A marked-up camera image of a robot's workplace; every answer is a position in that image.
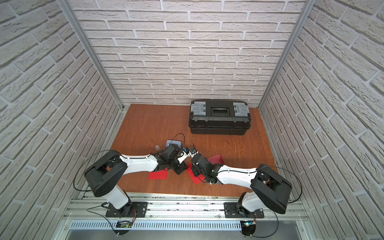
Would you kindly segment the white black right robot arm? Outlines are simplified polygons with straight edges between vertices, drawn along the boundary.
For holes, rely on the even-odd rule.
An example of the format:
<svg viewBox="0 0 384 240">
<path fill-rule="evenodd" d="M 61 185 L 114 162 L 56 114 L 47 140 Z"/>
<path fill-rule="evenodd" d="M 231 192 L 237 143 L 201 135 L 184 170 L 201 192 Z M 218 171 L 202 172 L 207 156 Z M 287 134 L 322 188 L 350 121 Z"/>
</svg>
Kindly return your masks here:
<svg viewBox="0 0 384 240">
<path fill-rule="evenodd" d="M 212 164 L 201 154 L 195 154 L 192 171 L 196 177 L 202 175 L 204 181 L 212 185 L 236 185 L 251 189 L 240 197 L 241 210 L 254 212 L 268 208 L 278 214 L 286 213 L 292 184 L 270 166 L 260 164 L 253 169 L 233 168 Z"/>
</svg>

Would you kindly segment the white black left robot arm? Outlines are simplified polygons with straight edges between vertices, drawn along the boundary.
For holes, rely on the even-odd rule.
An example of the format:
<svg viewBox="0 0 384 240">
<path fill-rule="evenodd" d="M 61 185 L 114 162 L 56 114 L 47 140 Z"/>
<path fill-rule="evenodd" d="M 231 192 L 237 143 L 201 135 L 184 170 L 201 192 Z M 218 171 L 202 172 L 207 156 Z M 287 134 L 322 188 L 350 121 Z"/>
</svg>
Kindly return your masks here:
<svg viewBox="0 0 384 240">
<path fill-rule="evenodd" d="M 144 156 L 126 156 L 108 150 L 100 159 L 84 171 L 84 177 L 95 197 L 109 203 L 110 217 L 128 217 L 133 210 L 129 196 L 119 186 L 122 176 L 138 172 L 174 170 L 181 174 L 188 166 L 185 160 L 192 157 L 188 148 L 169 144 L 164 150 Z"/>
</svg>

